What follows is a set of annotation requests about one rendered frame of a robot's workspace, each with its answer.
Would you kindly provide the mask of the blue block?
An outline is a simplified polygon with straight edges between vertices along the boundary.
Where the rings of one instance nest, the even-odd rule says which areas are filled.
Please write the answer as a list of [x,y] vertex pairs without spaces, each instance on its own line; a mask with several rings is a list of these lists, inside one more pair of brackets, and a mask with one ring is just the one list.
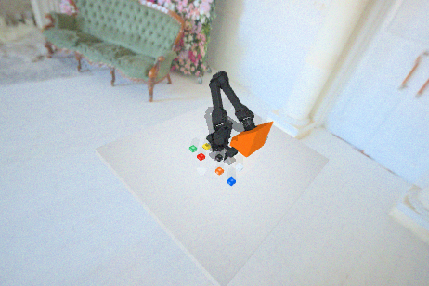
[[231,177],[230,179],[227,180],[227,183],[229,183],[229,185],[232,186],[236,183],[236,180]]

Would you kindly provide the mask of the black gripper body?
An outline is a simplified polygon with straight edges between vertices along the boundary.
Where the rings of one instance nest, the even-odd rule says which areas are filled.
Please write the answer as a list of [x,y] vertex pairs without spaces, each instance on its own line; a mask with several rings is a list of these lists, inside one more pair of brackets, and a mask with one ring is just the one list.
[[[228,146],[228,144],[229,144],[228,140],[229,140],[230,138],[231,138],[231,136],[227,137],[227,139],[225,140],[225,141],[226,141],[225,149],[227,150],[227,151],[226,151],[226,155],[227,155],[228,157],[232,158],[233,156],[235,156],[236,154],[238,154],[238,150],[237,150],[237,149],[235,149],[234,147],[229,147],[229,146]],[[208,140],[209,142],[214,141],[214,133],[212,133],[212,134],[208,135],[208,136],[207,136],[207,138],[206,138],[206,140]]]

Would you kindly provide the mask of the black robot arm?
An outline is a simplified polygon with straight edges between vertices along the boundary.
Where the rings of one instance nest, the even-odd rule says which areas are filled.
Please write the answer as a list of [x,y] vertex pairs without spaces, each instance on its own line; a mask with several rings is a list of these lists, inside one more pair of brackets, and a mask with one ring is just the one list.
[[254,124],[254,114],[247,108],[247,106],[241,104],[235,92],[229,85],[228,74],[225,71],[220,71],[214,74],[210,82],[211,83],[209,83],[209,87],[211,88],[212,101],[214,106],[212,112],[212,122],[213,129],[214,131],[216,130],[214,132],[214,141],[211,142],[211,147],[215,151],[222,151],[226,146],[225,140],[227,139],[227,137],[230,137],[233,122],[228,120],[227,112],[223,108],[220,88],[224,91],[227,98],[235,108],[235,115],[239,122],[243,123],[244,130],[250,131],[257,126],[255,126]]

